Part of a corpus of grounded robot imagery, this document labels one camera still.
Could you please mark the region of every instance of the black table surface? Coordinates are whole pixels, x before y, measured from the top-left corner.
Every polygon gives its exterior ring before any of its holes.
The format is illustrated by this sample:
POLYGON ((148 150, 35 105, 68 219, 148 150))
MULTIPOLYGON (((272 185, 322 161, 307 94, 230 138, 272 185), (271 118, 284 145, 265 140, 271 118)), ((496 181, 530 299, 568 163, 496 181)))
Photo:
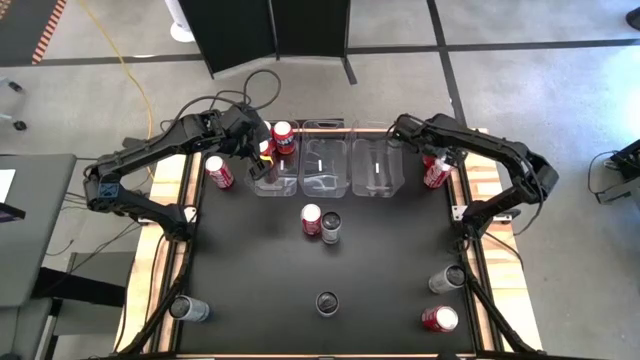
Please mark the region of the black table surface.
POLYGON ((242 178, 246 163, 228 160, 234 186, 206 177, 186 294, 211 306, 202 323, 183 322, 185 354, 437 354, 472 352, 463 290, 443 295, 430 275, 459 263, 452 249, 447 190, 422 183, 420 156, 404 154, 404 186, 392 198, 256 196, 242 178), (326 245, 302 233, 308 203, 336 211, 341 240, 326 245), (316 296, 334 292, 336 315, 322 318, 316 296), (426 331, 425 308, 451 306, 451 333, 426 331))
POLYGON ((0 307, 29 299, 76 162, 74 155, 0 156, 15 169, 5 203, 26 212, 0 224, 0 307))

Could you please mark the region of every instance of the clear plastic bin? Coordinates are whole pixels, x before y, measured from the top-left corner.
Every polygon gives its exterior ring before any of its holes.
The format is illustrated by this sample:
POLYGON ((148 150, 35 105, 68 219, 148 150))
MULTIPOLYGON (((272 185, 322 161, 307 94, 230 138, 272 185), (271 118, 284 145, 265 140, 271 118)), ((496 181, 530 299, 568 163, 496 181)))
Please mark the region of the clear plastic bin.
MULTIPOLYGON (((249 174, 251 164, 247 166, 247 173, 244 178, 245 184, 249 186, 258 196, 293 196, 298 189, 298 173, 300 168, 300 131, 298 123, 287 121, 291 124, 294 133, 294 144, 296 150, 289 155, 282 155, 274 151, 273 167, 261 179, 254 181, 249 174)), ((269 122, 273 128, 277 121, 269 122)))
POLYGON ((300 183, 305 195, 343 197, 350 183, 351 129, 344 121, 307 120, 302 131, 300 183))
POLYGON ((388 127, 377 122, 356 122, 353 126, 351 188, 358 196, 391 197, 404 184, 402 144, 388 140, 388 127))

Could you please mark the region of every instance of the concrete floor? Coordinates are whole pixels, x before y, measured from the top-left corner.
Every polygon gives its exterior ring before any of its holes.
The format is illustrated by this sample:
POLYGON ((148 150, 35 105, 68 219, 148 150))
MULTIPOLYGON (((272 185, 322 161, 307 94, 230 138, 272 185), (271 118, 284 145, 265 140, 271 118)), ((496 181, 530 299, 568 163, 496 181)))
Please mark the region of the concrete floor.
MULTIPOLYGON (((197 52, 168 35, 160 0, 89 0, 123 55, 197 52), (126 7, 128 15, 122 9, 126 7)), ((424 1, 353 0, 350 44, 433 45, 424 1)), ((640 38, 624 23, 635 0, 438 0, 449 44, 640 38)), ((65 9, 45 58, 112 56, 74 1, 65 9)), ((640 137, 640 47, 451 53, 469 126, 521 140, 543 154, 561 181, 542 215, 517 238, 545 350, 553 354, 636 359, 640 351, 640 212, 625 199, 598 205, 586 190, 591 157, 640 137)), ((280 98, 265 119, 343 117, 349 123, 390 123, 403 112, 453 115, 437 53, 350 56, 358 85, 331 59, 262 59, 217 74, 202 62, 135 64, 133 74, 151 99, 158 131, 188 100, 220 89, 240 89, 245 76, 266 67, 282 77, 280 98)), ((125 136, 146 136, 146 114, 118 65, 0 68, 27 90, 0 89, 0 109, 26 121, 24 133, 0 128, 0 153, 112 152, 125 136)), ((273 81, 257 77, 250 94, 268 99, 273 81)), ((193 111, 203 109, 196 105, 193 111)), ((81 191, 79 163, 70 189, 81 191)), ((131 175, 135 186, 146 177, 131 175)), ((594 186, 620 181, 598 167, 594 186)), ((148 189, 147 182, 142 189, 148 189)), ((533 213, 524 214, 516 229, 533 213)), ((64 269, 71 251, 90 252, 126 219, 69 209, 60 215, 50 251, 76 241, 46 265, 64 269)), ((133 233, 105 251, 134 251, 133 233)), ((56 358, 106 355, 114 335, 68 336, 56 358)))

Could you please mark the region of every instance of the yellow cable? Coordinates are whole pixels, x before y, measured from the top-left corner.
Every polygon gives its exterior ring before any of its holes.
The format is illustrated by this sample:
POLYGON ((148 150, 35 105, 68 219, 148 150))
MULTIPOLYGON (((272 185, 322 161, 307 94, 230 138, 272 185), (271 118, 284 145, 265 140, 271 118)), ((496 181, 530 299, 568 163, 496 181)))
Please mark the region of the yellow cable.
MULTIPOLYGON (((111 45, 111 48, 118 56, 118 60, 120 60, 120 65, 122 65, 122 69, 124 70, 125 74, 127 74, 131 82, 133 82, 138 88, 138 90, 140 91, 140 95, 142 95, 142 98, 144 99, 144 102, 147 105, 147 123, 148 123, 147 139, 151 139, 151 135, 153 135, 153 112, 151 111, 151 103, 149 102, 147 95, 144 93, 144 89, 142 89, 142 86, 140 86, 140 83, 138 82, 138 80, 136 80, 136 78, 134 78, 131 72, 129 71, 129 68, 127 67, 127 64, 124 62, 122 55, 120 55, 120 51, 118 51, 116 44, 113 43, 113 40, 111 40, 111 37, 109 37, 109 35, 107 34, 107 31, 102 27, 102 25, 100 24, 98 19, 95 17, 95 15, 93 15, 91 10, 89 9, 89 6, 87 6, 87 3, 85 2, 85 0, 78 0, 78 2, 80 3, 80 6, 82 6, 84 11, 87 13, 87 15, 89 15, 91 20, 93 20, 93 23, 96 24, 96 26, 102 33, 102 36, 104 36, 104 38, 107 39, 107 41, 109 42, 109 45, 111 45)), ((155 180, 153 177, 153 174, 151 173, 150 167, 147 167, 147 172, 149 173, 151 180, 152 181, 155 180)))

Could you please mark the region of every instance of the wooden table frame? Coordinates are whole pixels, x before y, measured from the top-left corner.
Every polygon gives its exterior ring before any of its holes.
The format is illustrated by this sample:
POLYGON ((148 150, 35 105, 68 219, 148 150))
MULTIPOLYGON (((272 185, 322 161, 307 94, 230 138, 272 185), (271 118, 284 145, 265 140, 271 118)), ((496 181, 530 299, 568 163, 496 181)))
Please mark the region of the wooden table frame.
MULTIPOLYGON (((358 129, 358 131, 374 131, 371 129, 358 129)), ((201 154, 195 154, 191 158, 184 155, 175 155, 158 163, 155 171, 155 179, 151 188, 150 198, 160 204, 169 204, 179 202, 181 197, 184 205, 196 205, 197 188, 199 185, 201 169, 201 154)), ((465 161, 466 176, 455 170, 451 175, 451 187, 453 189, 452 200, 456 205, 464 205, 465 202, 465 184, 468 184, 467 190, 473 200, 487 200, 502 191, 500 178, 497 171, 496 163, 493 160, 469 154, 465 161)), ((511 225, 502 225, 493 223, 489 226, 488 232, 492 233, 499 239, 503 240, 514 249, 517 249, 513 230, 511 225)), ((127 289, 127 311, 126 326, 122 341, 117 350, 122 350, 140 331, 146 319, 151 315, 157 306, 161 291, 168 288, 170 281, 177 276, 178 270, 182 265, 184 258, 185 244, 178 243, 170 246, 170 243, 161 238, 161 228, 152 224, 143 228, 140 235, 140 241, 136 251, 135 262, 131 272, 129 288, 127 289), (173 264, 169 262, 169 250, 173 250, 173 264), (171 277, 165 277, 168 271, 171 271, 171 277)), ((467 251, 467 257, 474 270, 476 276, 479 276, 478 259, 476 254, 484 257, 489 282, 491 283, 492 295, 494 302, 501 313, 518 332, 522 339, 535 349, 541 349, 538 328, 535 322, 533 309, 529 300, 529 293, 524 278, 524 273, 520 267, 518 259, 500 244, 495 242, 488 236, 483 237, 481 241, 480 251, 474 251, 470 248, 467 251)), ((492 341, 492 332, 489 319, 484 307, 479 300, 475 298, 475 308, 478 315, 478 326, 480 328, 480 336, 482 338, 483 348, 485 350, 494 350, 492 341)), ((120 328, 118 329, 118 338, 122 331, 123 319, 120 320, 120 328)), ((155 338, 152 338, 145 346, 145 352, 149 351, 150 343, 154 342, 156 351, 170 351, 173 345, 173 328, 175 322, 169 316, 164 315, 162 328, 155 338)), ((213 354, 207 355, 180 355, 183 358, 211 357, 213 354)), ((221 355, 219 357, 246 357, 254 355, 221 355)), ((291 355, 277 357, 318 357, 320 355, 291 355)), ((376 355, 348 355, 334 357, 363 357, 376 355)), ((399 355, 402 357, 435 357, 435 355, 399 355)))

